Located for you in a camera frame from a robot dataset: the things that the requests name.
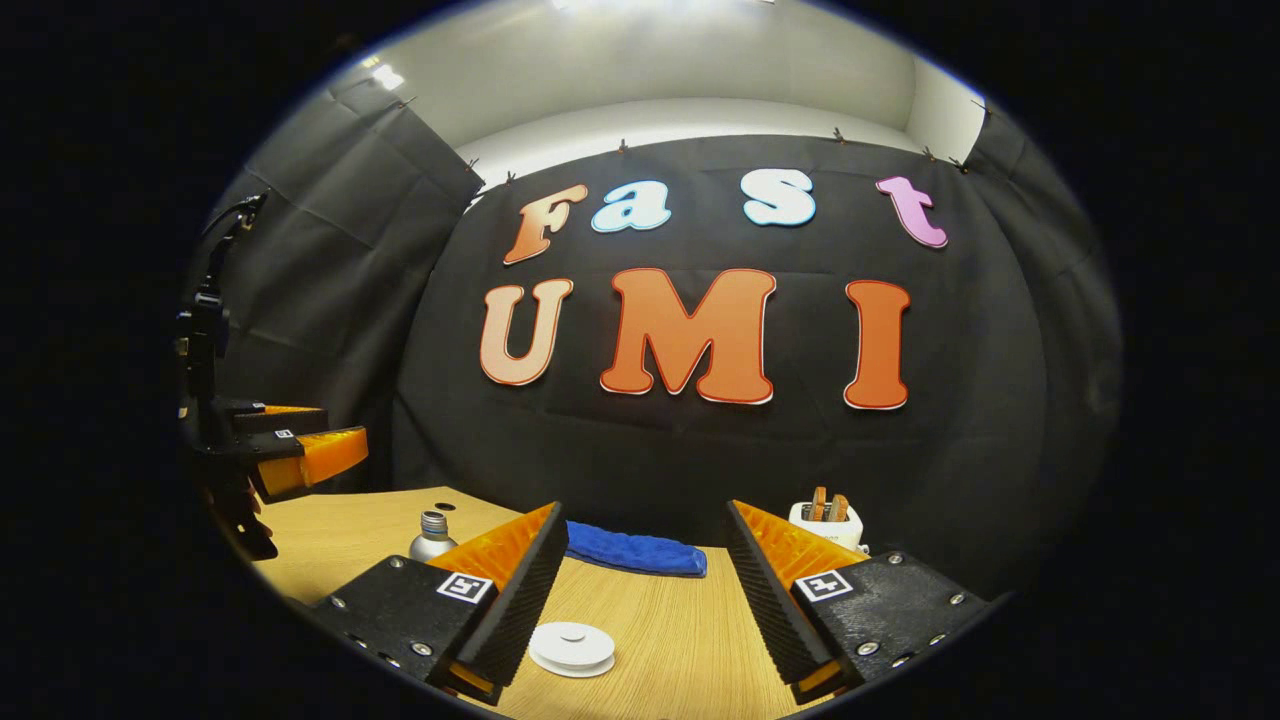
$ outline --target white wall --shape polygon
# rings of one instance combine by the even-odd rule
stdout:
[[[964,163],[986,115],[980,95],[932,63],[915,58],[915,99],[906,135],[934,156]]]
[[[468,3],[376,55],[451,146],[562,113],[700,97],[902,129],[915,72],[909,49],[801,0]]]
[[[920,145],[900,129],[840,113],[719,97],[643,100],[564,113],[517,126],[456,147],[485,179],[483,190],[507,181],[507,172],[530,173],[618,149],[621,140],[637,147],[653,142],[726,135],[800,135],[828,137],[835,128],[850,141],[899,147]]]

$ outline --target orange letter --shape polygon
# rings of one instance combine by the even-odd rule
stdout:
[[[626,395],[649,392],[648,343],[667,392],[678,395],[710,347],[710,366],[698,380],[698,395],[716,402],[768,402],[773,383],[764,377],[764,301],[776,287],[768,273],[724,270],[690,315],[667,273],[640,268],[613,275],[613,290],[622,295],[622,319],[613,366],[600,374],[600,387]]]
[[[520,209],[520,232],[516,233],[516,245],[511,252],[502,259],[503,265],[515,265],[521,260],[527,260],[534,255],[540,255],[550,247],[552,241],[543,234],[543,228],[552,232],[564,227],[568,219],[568,205],[564,202],[581,202],[586,197],[586,186],[575,184],[562,190],[556,195],[548,195],[541,200],[534,200]]]
[[[858,307],[858,366],[845,388],[845,402],[860,410],[906,405],[902,384],[902,311],[911,299],[896,284],[858,281],[845,286]]]
[[[573,282],[566,279],[534,286],[534,297],[538,299],[534,341],[529,343],[529,352],[516,359],[507,354],[507,333],[511,331],[511,313],[525,296],[525,288],[508,284],[490,290],[484,296],[489,310],[480,336],[480,368],[484,374],[504,386],[522,386],[536,380],[552,361],[561,300],[571,292]]]

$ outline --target ceiling light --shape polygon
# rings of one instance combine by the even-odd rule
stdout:
[[[708,1],[709,0],[698,0],[698,3],[708,3]],[[776,4],[776,0],[737,0],[737,1],[768,3],[769,5]],[[573,8],[586,8],[588,5],[603,5],[603,4],[604,3],[600,3],[599,0],[552,0],[552,6],[556,8],[557,10],[568,10]],[[662,6],[666,3],[654,0],[611,0],[609,4],[616,6],[631,6],[631,8],[643,8],[646,4],[653,4],[657,6],[657,9],[662,9]]]
[[[387,90],[396,90],[404,83],[404,78],[396,74],[390,65],[381,65],[374,70],[374,78],[383,83]]]

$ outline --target letter m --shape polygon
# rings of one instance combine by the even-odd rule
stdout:
[[[768,273],[724,270],[690,315],[667,273],[655,268],[618,273],[613,277],[613,290],[622,295],[618,345],[600,387],[625,395],[649,392],[648,347],[667,392],[678,395],[709,347],[698,395],[714,402],[768,402],[773,383],[764,377],[764,304],[774,288],[777,281]]]

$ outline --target ceiling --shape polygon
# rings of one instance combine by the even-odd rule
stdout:
[[[600,105],[768,100],[905,129],[913,54],[800,0],[492,0],[379,49],[453,147]]]

